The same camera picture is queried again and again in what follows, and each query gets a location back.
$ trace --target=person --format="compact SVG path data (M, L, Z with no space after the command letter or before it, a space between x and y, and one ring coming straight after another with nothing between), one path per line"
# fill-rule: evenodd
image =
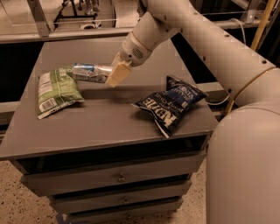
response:
M100 12L97 1L98 0L86 0L86 5L87 5L85 11L86 15L90 15L91 11Z

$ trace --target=desk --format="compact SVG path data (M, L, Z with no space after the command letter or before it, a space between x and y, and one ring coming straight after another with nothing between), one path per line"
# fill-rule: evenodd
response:
M108 65L123 37L45 43L2 144L21 182L72 223L100 223L176 210L206 155L217 122L197 103L166 139L130 104L165 90L167 74L193 83L170 40L120 86L78 82L85 102L39 120L38 76L74 62Z

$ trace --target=white cable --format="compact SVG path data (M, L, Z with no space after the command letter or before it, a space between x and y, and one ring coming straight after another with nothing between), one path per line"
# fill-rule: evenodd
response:
M218 106L218 105L221 105L222 103L224 103L225 101L227 101L228 98L229 98L229 95L223 101L220 101L220 102L208 102L207 104L211 105L211 106Z
M244 31L244 27L242 25L242 22L240 20L238 20L237 18L231 18L229 20L233 21L233 22L236 22L241 27L242 35L243 35L243 42L244 42L244 45L246 45L245 31Z

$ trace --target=gray tabletop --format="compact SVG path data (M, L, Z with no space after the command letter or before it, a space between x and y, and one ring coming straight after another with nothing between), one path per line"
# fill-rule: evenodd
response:
M152 117L131 103L165 90L166 75L193 83L170 40L161 44L142 66L119 86L79 81L85 98L39 120L38 76L74 62L109 65L123 37L45 43L15 115L0 145L0 160L31 158L125 144L166 140ZM210 133L217 122L200 101L187 112L169 139Z

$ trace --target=green chip bag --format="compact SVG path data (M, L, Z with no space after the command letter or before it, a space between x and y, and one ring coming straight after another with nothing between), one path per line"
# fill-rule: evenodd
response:
M71 66L65 66L42 73L38 77L38 119L76 102L84 102L75 80L71 77L71 71Z

